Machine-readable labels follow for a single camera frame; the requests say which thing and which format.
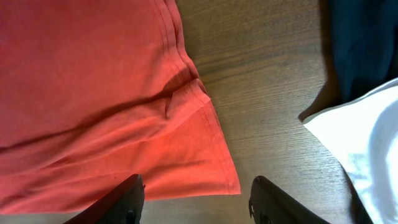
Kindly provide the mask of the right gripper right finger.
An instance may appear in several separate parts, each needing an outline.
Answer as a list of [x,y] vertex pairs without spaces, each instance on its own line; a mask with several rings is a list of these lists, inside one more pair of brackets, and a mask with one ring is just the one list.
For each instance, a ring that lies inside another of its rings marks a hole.
[[249,214],[255,224],[329,224],[261,175],[252,182]]

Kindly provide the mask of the red soccer t-shirt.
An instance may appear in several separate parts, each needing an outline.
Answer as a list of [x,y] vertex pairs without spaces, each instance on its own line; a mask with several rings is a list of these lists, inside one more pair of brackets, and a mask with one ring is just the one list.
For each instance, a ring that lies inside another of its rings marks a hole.
[[217,114],[166,0],[1,2],[1,213],[237,195]]

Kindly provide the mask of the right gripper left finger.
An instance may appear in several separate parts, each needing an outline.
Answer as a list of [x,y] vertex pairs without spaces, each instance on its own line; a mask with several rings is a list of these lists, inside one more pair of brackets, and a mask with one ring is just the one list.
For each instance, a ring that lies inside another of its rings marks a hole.
[[144,189],[141,175],[133,174],[65,224],[140,224]]

